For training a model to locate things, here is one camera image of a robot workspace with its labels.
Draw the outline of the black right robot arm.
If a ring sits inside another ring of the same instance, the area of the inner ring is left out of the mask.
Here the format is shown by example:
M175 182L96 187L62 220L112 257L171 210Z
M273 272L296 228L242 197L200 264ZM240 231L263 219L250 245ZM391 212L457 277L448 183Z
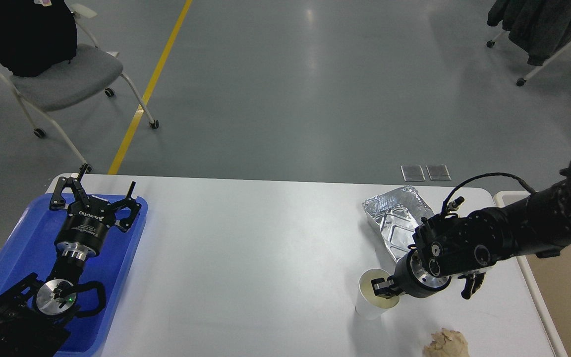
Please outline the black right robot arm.
M571 245L571 160L562 181L542 191L519 177L528 197L502 208L488 207L457 215L463 197L453 199L459 186L444 199L439 213L420 217L411 230L413 244L388 277L374 278L379 298L410 295L428 298L450 285L451 278L466 280L461 292L469 299L481 287L485 272L498 261L534 254L557 257Z

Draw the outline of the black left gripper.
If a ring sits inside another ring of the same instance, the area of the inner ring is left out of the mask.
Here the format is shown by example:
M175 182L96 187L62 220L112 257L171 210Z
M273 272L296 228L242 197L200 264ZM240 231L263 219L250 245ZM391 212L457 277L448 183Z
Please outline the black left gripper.
M123 233L133 226L141 205L133 197L136 182L132 181L123 199L110 203L101 197L86 194L81 181L91 171L89 164L82 164L74 176L59 177L50 200L50 210L67 210L66 220L57 234L55 248L61 255L75 251L86 257L97 257L101 253L105 238L111 226ZM63 191L70 189L74 201L68 204Z

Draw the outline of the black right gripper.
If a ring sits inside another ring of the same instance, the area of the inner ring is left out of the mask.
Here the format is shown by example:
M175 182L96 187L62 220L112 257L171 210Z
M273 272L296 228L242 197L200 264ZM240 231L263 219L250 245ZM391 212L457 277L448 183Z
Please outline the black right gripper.
M481 288L485 274L469 273L461 276L466 281L461 291L463 299L470 299ZM416 249L412 249L396 263L394 275L371 280L373 294L378 298L399 297L401 290L413 298L428 298L450 284L450 277L438 278L426 271Z

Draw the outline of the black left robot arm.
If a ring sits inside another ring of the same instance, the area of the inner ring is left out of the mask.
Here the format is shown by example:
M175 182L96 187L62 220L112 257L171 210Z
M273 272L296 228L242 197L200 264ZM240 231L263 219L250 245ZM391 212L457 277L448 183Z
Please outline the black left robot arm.
M147 214L145 199L59 177L0 252L0 357L90 357L104 342Z

